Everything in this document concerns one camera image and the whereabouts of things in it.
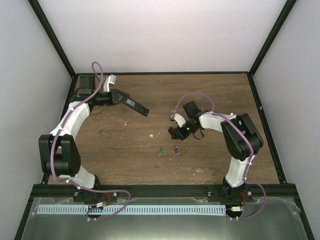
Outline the black remote control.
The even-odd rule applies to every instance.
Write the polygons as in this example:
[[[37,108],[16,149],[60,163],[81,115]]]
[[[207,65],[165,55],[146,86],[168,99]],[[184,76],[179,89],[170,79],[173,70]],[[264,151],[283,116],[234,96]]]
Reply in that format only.
[[[138,103],[137,101],[131,99],[130,97],[126,97],[123,101],[123,104],[125,104],[127,107],[133,109],[134,111],[138,112],[139,114],[143,115],[144,117],[147,117],[149,114],[149,109]]]

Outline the purple AAA battery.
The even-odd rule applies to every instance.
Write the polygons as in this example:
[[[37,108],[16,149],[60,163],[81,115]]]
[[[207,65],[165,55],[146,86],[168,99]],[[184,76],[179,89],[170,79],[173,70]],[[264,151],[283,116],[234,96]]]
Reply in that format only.
[[[175,150],[176,154],[179,154],[179,150],[178,150],[178,146],[177,145],[174,146],[174,150]]]

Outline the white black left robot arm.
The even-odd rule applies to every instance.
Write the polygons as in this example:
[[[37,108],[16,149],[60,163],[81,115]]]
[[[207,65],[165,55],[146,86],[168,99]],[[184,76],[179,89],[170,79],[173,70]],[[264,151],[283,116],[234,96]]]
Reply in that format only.
[[[99,178],[81,164],[77,134],[95,106],[117,105],[129,97],[127,93],[111,88],[116,83],[115,75],[109,75],[99,86],[96,86],[96,80],[93,75],[80,76],[80,87],[70,98],[62,119],[49,134],[38,139],[43,173],[55,176],[58,182],[73,183],[78,189],[85,189],[84,195],[91,202],[101,198],[102,189]]]

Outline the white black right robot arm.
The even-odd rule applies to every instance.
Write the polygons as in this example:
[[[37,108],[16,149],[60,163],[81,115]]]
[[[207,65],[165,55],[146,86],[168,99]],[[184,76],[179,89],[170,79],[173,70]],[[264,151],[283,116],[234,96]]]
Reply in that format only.
[[[188,117],[185,119],[174,110],[171,121],[177,127],[170,127],[173,140],[185,140],[197,131],[213,130],[223,134],[227,150],[231,156],[229,169],[222,181],[223,198],[229,202],[236,200],[247,181],[247,174],[253,159],[264,146],[264,141],[251,117],[247,113],[221,114],[202,111],[194,101],[183,106]]]

